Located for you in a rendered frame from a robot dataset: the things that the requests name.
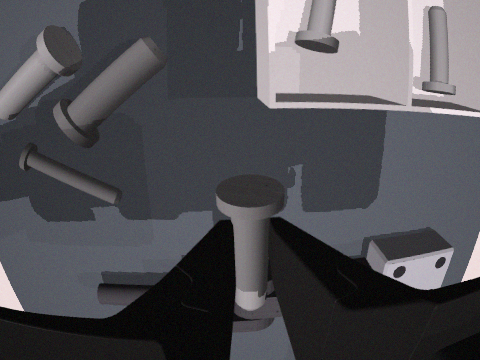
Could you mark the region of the dark grey clevis fork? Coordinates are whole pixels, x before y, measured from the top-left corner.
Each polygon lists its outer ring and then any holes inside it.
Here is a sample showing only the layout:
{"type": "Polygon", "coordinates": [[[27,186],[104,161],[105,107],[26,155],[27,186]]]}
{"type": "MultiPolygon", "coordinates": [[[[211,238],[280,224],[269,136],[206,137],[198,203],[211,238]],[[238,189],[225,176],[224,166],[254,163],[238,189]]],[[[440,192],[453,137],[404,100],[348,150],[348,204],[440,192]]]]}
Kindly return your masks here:
{"type": "MultiPolygon", "coordinates": [[[[97,289],[97,297],[100,304],[128,306],[152,287],[153,285],[100,283],[97,289]]],[[[274,290],[270,262],[268,261],[267,295],[271,294],[274,290]]],[[[245,319],[234,313],[232,333],[260,331],[269,327],[273,321],[274,318],[245,319]]]]}

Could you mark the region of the dark grey flat bar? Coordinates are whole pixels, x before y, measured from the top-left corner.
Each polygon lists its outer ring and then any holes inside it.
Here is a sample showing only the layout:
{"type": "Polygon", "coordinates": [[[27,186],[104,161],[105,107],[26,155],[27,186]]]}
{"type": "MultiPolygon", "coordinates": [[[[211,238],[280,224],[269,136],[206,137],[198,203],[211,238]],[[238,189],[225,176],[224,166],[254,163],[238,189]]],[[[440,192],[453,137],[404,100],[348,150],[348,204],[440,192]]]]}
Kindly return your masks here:
{"type": "MultiPolygon", "coordinates": [[[[372,267],[370,266],[369,262],[366,260],[365,257],[355,258],[354,260],[372,269],[372,267]]],[[[235,302],[234,313],[239,317],[242,317],[245,319],[265,319],[265,318],[283,317],[280,311],[280,306],[276,297],[275,290],[271,294],[267,295],[267,299],[264,305],[262,305],[261,307],[259,307],[257,310],[254,310],[254,311],[247,311],[241,308],[235,302]]]]}

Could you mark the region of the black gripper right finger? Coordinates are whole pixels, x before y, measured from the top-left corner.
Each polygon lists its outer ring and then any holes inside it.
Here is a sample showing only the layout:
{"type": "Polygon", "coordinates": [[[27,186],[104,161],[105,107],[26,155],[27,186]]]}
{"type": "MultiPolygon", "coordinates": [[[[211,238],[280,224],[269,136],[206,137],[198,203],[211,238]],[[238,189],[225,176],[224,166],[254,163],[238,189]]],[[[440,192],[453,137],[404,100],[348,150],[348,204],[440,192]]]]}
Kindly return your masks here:
{"type": "Polygon", "coordinates": [[[413,288],[281,217],[268,255],[296,360],[428,360],[480,332],[480,277],[413,288]]]}

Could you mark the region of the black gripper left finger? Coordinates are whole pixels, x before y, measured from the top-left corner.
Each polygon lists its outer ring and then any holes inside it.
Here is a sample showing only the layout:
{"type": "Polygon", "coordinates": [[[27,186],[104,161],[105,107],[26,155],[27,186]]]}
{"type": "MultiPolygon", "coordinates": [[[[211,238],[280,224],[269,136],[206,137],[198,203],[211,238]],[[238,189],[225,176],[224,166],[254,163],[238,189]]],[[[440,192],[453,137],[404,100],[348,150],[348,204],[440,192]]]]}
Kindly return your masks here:
{"type": "Polygon", "coordinates": [[[233,224],[220,220],[111,317],[0,307],[0,360],[230,360],[235,295],[233,224]]]}

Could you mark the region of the grey rectangular block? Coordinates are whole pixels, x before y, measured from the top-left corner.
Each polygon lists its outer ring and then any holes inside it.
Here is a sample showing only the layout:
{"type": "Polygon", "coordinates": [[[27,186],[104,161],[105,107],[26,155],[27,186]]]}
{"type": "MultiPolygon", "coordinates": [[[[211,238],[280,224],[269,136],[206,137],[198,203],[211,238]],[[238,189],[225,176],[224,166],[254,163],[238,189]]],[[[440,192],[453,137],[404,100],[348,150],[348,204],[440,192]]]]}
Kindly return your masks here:
{"type": "Polygon", "coordinates": [[[441,287],[454,248],[435,230],[370,241],[373,270],[417,289],[441,287]]]}
{"type": "Polygon", "coordinates": [[[307,30],[311,5],[255,0],[257,98],[267,107],[480,117],[480,0],[337,0],[333,54],[295,44],[296,32],[307,30]],[[431,6],[447,13],[449,84],[456,95],[422,91],[430,81],[431,6]]]}

